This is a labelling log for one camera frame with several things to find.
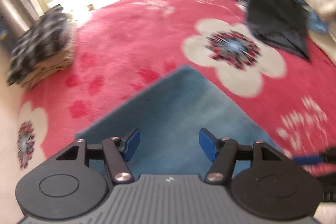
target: black object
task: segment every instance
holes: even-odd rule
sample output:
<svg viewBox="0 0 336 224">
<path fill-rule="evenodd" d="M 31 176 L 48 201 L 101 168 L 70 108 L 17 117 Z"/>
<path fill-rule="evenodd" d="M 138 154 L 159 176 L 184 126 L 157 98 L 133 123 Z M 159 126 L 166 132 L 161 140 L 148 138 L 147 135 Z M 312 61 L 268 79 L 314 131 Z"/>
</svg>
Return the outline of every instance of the black object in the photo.
<svg viewBox="0 0 336 224">
<path fill-rule="evenodd" d="M 257 39 L 309 60 L 308 12 L 296 0 L 244 0 L 246 23 Z"/>
<path fill-rule="evenodd" d="M 204 182 L 198 175 L 134 181 L 125 161 L 139 137 L 134 130 L 102 145 L 76 140 L 33 169 L 16 187 L 26 215 L 20 224 L 316 224 L 311 216 L 322 199 L 320 183 L 266 143 L 216 139 L 218 155 Z M 104 160 L 108 179 L 88 168 L 89 159 Z M 231 178 L 236 160 L 251 160 L 251 168 Z"/>
</svg>

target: pink blanket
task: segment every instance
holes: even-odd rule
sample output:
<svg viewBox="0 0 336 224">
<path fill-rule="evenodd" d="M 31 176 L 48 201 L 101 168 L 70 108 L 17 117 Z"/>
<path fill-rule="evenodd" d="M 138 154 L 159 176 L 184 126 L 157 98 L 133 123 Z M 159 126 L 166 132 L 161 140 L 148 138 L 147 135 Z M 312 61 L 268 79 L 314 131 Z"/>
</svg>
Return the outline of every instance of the pink blanket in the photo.
<svg viewBox="0 0 336 224">
<path fill-rule="evenodd" d="M 183 64 L 231 97 L 286 155 L 336 145 L 336 68 L 310 40 L 311 62 L 264 45 L 244 17 L 234 0 L 122 0 L 95 11 L 77 30 L 73 66 L 24 95 L 22 121 L 34 109 L 44 113 L 26 116 L 35 130 L 31 146 L 40 145 L 50 157 L 75 133 Z M 233 39 L 228 49 L 250 56 L 256 49 L 252 60 L 214 60 L 209 37 L 236 32 L 245 44 Z M 44 134 L 38 132 L 41 119 Z M 28 164 L 34 152 L 21 156 Z M 311 172 L 329 169 L 321 165 Z"/>
</svg>

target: black and white plaid fabric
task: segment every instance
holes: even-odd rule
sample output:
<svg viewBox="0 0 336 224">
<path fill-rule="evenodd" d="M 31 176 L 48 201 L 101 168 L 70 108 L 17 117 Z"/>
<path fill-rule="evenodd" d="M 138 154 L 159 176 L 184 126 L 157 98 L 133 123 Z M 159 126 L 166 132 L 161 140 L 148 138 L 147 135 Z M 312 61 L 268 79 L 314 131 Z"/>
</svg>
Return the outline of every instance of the black and white plaid fabric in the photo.
<svg viewBox="0 0 336 224">
<path fill-rule="evenodd" d="M 18 40 L 11 53 L 8 85 L 23 79 L 33 71 L 34 65 L 64 48 L 66 43 L 59 36 L 68 22 L 62 11 L 60 5 L 51 8 Z"/>
</svg>

